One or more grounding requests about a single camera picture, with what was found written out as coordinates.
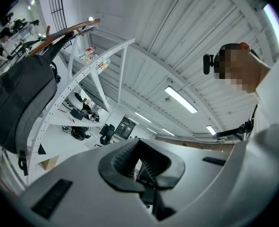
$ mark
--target perforated metal bracket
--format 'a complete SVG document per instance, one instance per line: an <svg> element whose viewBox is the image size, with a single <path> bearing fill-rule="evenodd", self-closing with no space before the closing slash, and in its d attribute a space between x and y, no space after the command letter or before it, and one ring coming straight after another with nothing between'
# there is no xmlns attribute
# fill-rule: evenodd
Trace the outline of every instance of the perforated metal bracket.
<svg viewBox="0 0 279 227"><path fill-rule="evenodd" d="M49 107L45 115L43 116L41 123L38 127L38 130L35 134L32 147L29 153L29 164L28 164L28 178L27 178L27 185L30 185L33 182L33 172L34 172L34 166L36 164L36 157L38 156L38 149L41 144L41 141L44 137L45 131L47 130L50 120L55 113L55 111L59 108L61 103L64 101L64 99L68 96L68 94L79 84L79 82L89 75L92 70L94 70L99 64L101 64L103 61L106 61L110 56L115 54L116 52L126 48L130 44L132 44L135 41L135 39L124 41L122 43L119 43L118 45L112 47L111 49L105 51L102 53L99 57L93 59L90 63L86 64L79 72L77 72L72 79L68 82L66 88L62 92L57 92L54 96L53 105Z"/></svg>

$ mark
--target black chair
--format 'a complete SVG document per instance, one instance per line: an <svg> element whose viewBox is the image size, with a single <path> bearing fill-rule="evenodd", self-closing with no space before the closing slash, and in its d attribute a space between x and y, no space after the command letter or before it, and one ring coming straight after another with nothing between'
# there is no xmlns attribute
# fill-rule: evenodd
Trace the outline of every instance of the black chair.
<svg viewBox="0 0 279 227"><path fill-rule="evenodd" d="M100 143L102 145L110 144L110 140L114 135L115 127L110 124L109 126L105 127L103 135L100 137Z"/></svg>

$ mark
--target fluorescent light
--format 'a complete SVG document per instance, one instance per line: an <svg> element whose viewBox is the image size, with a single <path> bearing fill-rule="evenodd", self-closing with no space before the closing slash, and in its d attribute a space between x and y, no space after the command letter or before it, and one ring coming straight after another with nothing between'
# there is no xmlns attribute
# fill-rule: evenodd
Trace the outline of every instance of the fluorescent light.
<svg viewBox="0 0 279 227"><path fill-rule="evenodd" d="M206 128L207 128L207 130L210 131L210 133L211 133L212 135L215 135L215 134L216 134L215 130L213 129L213 127L212 127L211 125L207 125Z"/></svg>
<svg viewBox="0 0 279 227"><path fill-rule="evenodd" d="M147 128L149 131L152 131L154 134L157 134L156 132L154 132L153 130L150 130L149 128Z"/></svg>
<svg viewBox="0 0 279 227"><path fill-rule="evenodd" d="M175 136L175 135L173 135L172 133L170 133L170 132L168 132L167 130L165 130L165 129L162 129L163 131L166 131L168 134L170 134L170 135L172 135L172 136Z"/></svg>
<svg viewBox="0 0 279 227"><path fill-rule="evenodd" d="M135 120L133 120L133 119L131 119L131 118L129 118L129 119L132 120L133 122L137 123ZM137 123L137 124L139 124L139 123Z"/></svg>
<svg viewBox="0 0 279 227"><path fill-rule="evenodd" d="M197 113L197 109L192 106L182 95L176 92L172 87L168 86L165 92L174 97L181 105L188 109L192 114Z"/></svg>
<svg viewBox="0 0 279 227"><path fill-rule="evenodd" d="M139 117L142 117L143 119L147 120L148 122L151 122L150 120L148 120L145 117L141 116L139 113L135 113L135 114L137 114Z"/></svg>
<svg viewBox="0 0 279 227"><path fill-rule="evenodd" d="M278 41L278 45L279 45L279 21L278 21L278 17L276 15L276 13L274 12L273 8L271 7L270 4L266 5L264 7L264 11L266 13L266 15L268 16L272 27L274 29L277 41Z"/></svg>

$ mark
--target black slot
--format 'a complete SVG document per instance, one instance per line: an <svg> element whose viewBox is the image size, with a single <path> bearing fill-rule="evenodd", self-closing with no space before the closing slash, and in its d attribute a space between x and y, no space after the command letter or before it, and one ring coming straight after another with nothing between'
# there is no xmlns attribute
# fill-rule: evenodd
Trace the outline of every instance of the black slot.
<svg viewBox="0 0 279 227"><path fill-rule="evenodd" d="M225 160L221 160L221 159L217 159L217 158L212 158L212 157L205 157L202 160L206 161L208 163L219 165L219 166L224 166L225 162L226 162Z"/></svg>
<svg viewBox="0 0 279 227"><path fill-rule="evenodd" d="M42 197L41 200L32 208L36 214L49 219L60 201L71 187L72 182L60 179L55 185Z"/></svg>

